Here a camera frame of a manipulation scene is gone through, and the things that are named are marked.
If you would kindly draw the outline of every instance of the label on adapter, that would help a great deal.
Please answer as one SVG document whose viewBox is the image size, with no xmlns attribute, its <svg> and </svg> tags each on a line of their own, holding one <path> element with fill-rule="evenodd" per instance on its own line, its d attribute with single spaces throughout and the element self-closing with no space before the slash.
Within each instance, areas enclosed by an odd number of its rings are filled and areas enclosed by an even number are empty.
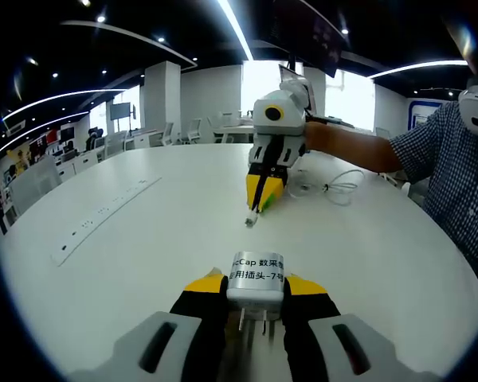
<svg viewBox="0 0 478 382">
<path fill-rule="evenodd" d="M 284 257 L 274 252 L 238 252 L 228 289 L 284 290 Z"/>
</svg>

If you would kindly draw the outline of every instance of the white round table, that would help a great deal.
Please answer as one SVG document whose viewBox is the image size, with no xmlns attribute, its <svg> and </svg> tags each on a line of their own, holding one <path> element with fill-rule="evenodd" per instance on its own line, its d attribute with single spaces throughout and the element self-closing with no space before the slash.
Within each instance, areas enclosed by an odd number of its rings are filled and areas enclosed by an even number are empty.
<svg viewBox="0 0 478 382">
<path fill-rule="evenodd" d="M 19 314 L 53 364 L 64 374 L 103 364 L 119 337 L 169 311 L 184 286 L 212 267 L 227 275 L 234 254 L 245 250 L 283 255 L 286 272 L 325 287 L 342 314 L 356 314 L 389 338 L 412 370 L 449 372 L 478 333 L 478 281 L 453 242 L 368 171 L 349 206 L 322 194 L 285 195 L 248 229 L 250 147 L 128 151 L 68 180 L 19 218 L 0 242 L 2 269 Z M 354 168 L 313 152 L 301 167 L 328 181 Z M 157 177 L 65 263 L 53 263 L 62 234 L 131 183 Z M 281 380 L 290 380 L 286 357 L 274 362 Z M 253 363 L 262 380 L 265 366 Z"/>
</svg>

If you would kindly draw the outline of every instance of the power outlet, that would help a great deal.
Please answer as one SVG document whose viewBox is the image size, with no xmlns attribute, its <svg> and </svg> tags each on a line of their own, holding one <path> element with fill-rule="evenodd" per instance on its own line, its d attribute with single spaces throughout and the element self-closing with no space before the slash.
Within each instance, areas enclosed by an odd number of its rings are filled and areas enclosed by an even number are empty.
<svg viewBox="0 0 478 382">
<path fill-rule="evenodd" d="M 134 185 L 126 189 L 119 196 L 115 197 L 111 202 L 100 207 L 90 213 L 85 219 L 69 230 L 68 233 L 61 238 L 61 244 L 56 249 L 51 258 L 59 267 L 65 260 L 77 249 L 81 243 L 87 239 L 103 222 L 105 222 L 115 212 L 125 206 L 126 203 L 137 197 L 140 193 L 148 189 L 154 183 L 161 180 L 160 177 L 153 181 L 140 180 Z"/>
</svg>

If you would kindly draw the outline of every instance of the plaid shirt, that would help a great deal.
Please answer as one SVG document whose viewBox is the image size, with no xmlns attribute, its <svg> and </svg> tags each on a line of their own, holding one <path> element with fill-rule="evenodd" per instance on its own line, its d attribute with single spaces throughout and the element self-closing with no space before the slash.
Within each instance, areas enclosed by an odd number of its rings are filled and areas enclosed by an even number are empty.
<svg viewBox="0 0 478 382">
<path fill-rule="evenodd" d="M 478 277 L 478 136 L 457 102 L 390 140 L 411 183 L 430 177 L 423 209 L 462 251 Z"/>
</svg>

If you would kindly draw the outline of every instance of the window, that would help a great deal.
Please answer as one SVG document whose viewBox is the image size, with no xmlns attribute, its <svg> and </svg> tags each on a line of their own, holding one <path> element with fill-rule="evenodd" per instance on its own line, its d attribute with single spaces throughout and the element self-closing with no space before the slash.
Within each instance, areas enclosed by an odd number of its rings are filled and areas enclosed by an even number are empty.
<svg viewBox="0 0 478 382">
<path fill-rule="evenodd" d="M 128 89 L 125 92 L 117 94 L 113 97 L 113 103 L 125 103 L 129 102 L 131 104 L 131 112 L 133 112 L 133 107 L 135 107 L 136 119 L 133 119 L 131 115 L 131 129 L 141 128 L 140 123 L 140 85 L 135 86 L 134 88 Z M 113 121 L 113 129 L 117 131 L 129 130 L 129 118 L 121 118 Z"/>
<path fill-rule="evenodd" d="M 278 65 L 287 66 L 287 61 L 244 61 L 242 64 L 241 110 L 246 114 L 253 110 L 257 99 L 280 89 Z M 303 63 L 296 62 L 296 73 L 303 75 Z"/>
<path fill-rule="evenodd" d="M 337 70 L 326 76 L 325 113 L 357 128 L 374 131 L 375 85 L 358 74 Z"/>
<path fill-rule="evenodd" d="M 106 128 L 106 103 L 100 103 L 90 111 L 88 116 L 90 122 L 90 128 L 97 127 L 98 129 L 103 129 L 103 136 L 105 136 L 108 131 Z"/>
</svg>

